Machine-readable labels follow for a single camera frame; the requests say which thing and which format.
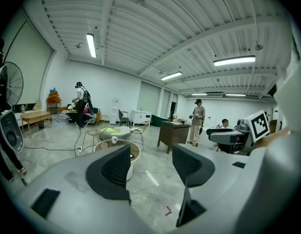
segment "person wearing vr headset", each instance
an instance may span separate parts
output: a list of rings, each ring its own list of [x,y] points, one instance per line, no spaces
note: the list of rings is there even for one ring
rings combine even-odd
[[[77,121],[76,125],[78,127],[83,127],[83,110],[86,106],[86,102],[83,100],[83,95],[86,89],[82,86],[82,83],[80,81],[77,82],[77,85],[75,86],[78,92],[78,97],[73,99],[72,102],[76,104],[76,110],[77,110]]]
[[[205,109],[202,106],[201,99],[197,99],[195,104],[197,105],[197,107],[195,107],[193,113],[189,116],[190,119],[193,119],[193,122],[191,124],[189,141],[187,143],[190,143],[193,146],[198,146],[200,136],[199,133],[204,122]]]

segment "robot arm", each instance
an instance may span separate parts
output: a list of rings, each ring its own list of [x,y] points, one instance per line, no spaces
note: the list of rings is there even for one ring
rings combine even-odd
[[[270,132],[264,111],[258,111],[239,119],[235,129],[208,129],[209,140],[223,145],[243,144],[245,152],[251,152],[255,143]]]

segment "black chair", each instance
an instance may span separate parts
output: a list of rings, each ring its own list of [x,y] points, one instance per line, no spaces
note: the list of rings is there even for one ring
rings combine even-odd
[[[122,126],[123,123],[129,122],[130,128],[131,128],[131,121],[130,121],[130,119],[128,118],[129,112],[126,112],[126,111],[121,112],[120,109],[118,109],[118,111],[119,111],[120,126]]]

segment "white wall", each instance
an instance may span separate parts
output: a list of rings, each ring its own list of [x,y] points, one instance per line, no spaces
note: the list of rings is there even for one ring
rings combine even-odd
[[[166,112],[169,106],[170,91],[164,90],[160,117],[166,118]]]
[[[25,0],[23,2],[23,9],[39,34],[54,50],[45,69],[40,91],[42,109],[46,110],[46,98],[49,94],[49,90],[54,87],[58,89],[61,83],[59,74],[61,74],[64,68],[68,52],[56,35],[49,18],[45,14],[41,0]]]
[[[66,56],[59,51],[53,51],[44,73],[44,79],[41,85],[40,99],[42,110],[46,111],[46,99],[51,89],[61,89],[62,76],[66,62]]]
[[[187,115],[188,118],[195,108],[195,100],[188,99],[187,102],[187,110],[184,111],[184,114]],[[203,125],[205,127],[215,127],[218,124],[221,125],[222,119],[225,118],[228,119],[229,125],[234,127],[238,119],[245,118],[257,111],[264,110],[270,115],[273,105],[274,104],[255,101],[202,99],[202,106],[205,108],[205,122]]]
[[[17,104],[36,103],[40,99],[41,83],[52,52],[30,23],[26,22],[5,59],[15,63],[22,72],[23,91]]]
[[[176,113],[178,118],[189,120],[188,116],[190,115],[189,100],[186,99],[183,95],[178,95],[178,103]]]
[[[62,106],[71,104],[71,100],[76,98],[75,85],[78,81],[89,91],[93,106],[100,108],[103,115],[111,115],[115,101],[122,111],[131,112],[137,108],[141,81],[139,78],[74,60],[67,60],[56,86]]]
[[[14,14],[13,18],[10,19],[8,25],[6,26],[2,38],[4,39],[3,54],[4,58],[8,53],[14,38],[16,37],[18,31],[25,24],[26,17],[22,8],[19,8],[18,11]]]
[[[148,84],[146,82],[141,82],[137,109],[148,111],[153,115],[157,115],[160,90],[160,87]]]

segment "white cabinet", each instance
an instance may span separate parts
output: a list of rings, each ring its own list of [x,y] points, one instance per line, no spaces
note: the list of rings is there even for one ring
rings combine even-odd
[[[110,115],[110,124],[115,125],[117,122],[117,112],[118,109],[116,107],[112,107],[111,115]]]
[[[149,121],[149,125],[150,125],[151,113],[146,111],[140,111],[140,110],[132,110],[130,114],[130,120],[133,122],[133,127],[135,124],[140,124],[145,121]]]

